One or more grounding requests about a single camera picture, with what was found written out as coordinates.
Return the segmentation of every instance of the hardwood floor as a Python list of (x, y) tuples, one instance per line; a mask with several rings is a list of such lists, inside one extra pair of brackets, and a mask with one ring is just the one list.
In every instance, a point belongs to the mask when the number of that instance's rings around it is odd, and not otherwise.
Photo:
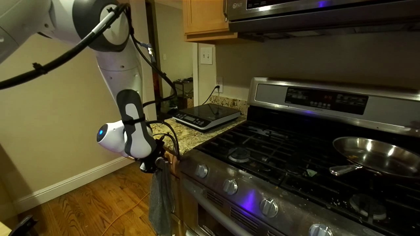
[(149, 222), (151, 177), (132, 164), (20, 216), (39, 220), (35, 235), (155, 235)]

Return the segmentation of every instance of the stainless steel stove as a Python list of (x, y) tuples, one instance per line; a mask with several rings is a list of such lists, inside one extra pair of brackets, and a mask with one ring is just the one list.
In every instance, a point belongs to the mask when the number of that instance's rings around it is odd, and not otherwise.
[(180, 164), (188, 234), (418, 236), (420, 173), (330, 168), (350, 164), (333, 146), (339, 136), (420, 154), (419, 101), (411, 91), (255, 79), (247, 122)]

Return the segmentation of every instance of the oven handle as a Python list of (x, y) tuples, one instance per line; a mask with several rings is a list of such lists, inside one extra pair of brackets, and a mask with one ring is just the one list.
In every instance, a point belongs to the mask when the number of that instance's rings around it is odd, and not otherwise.
[(195, 185), (189, 180), (183, 180), (183, 186), (187, 189), (189, 194), (195, 197), (195, 199), (203, 206), (213, 218), (218, 220), (226, 230), (238, 236), (252, 236), (250, 232), (238, 226), (234, 220), (231, 220), (228, 215), (225, 215), (221, 210), (218, 210), (209, 199), (207, 199), (203, 194), (205, 189)]

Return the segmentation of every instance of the oven display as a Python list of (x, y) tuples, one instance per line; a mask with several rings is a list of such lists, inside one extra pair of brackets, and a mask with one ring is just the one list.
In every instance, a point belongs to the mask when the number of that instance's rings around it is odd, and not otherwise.
[(266, 5), (275, 5), (275, 4), (283, 4), (283, 3), (291, 3), (297, 0), (249, 0), (247, 8), (260, 8)]
[(305, 89), (291, 87), (287, 93), (287, 104), (336, 110), (354, 114), (364, 114), (368, 96), (340, 93), (319, 89)]

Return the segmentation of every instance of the stove control panel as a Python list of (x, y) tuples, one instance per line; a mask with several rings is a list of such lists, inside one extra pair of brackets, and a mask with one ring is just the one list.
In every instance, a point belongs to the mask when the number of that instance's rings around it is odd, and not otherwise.
[(368, 98), (369, 96), (289, 87), (285, 102), (343, 113), (364, 114)]
[(196, 169), (196, 176), (205, 178), (209, 175), (209, 168), (207, 165), (199, 165)]
[(275, 218), (279, 214), (279, 205), (273, 199), (264, 198), (262, 202), (262, 213), (268, 218)]
[(235, 193), (238, 192), (238, 184), (235, 180), (228, 180), (224, 185), (224, 192), (228, 195), (235, 195)]
[(310, 228), (310, 236), (334, 236), (334, 234), (330, 227), (313, 224)]

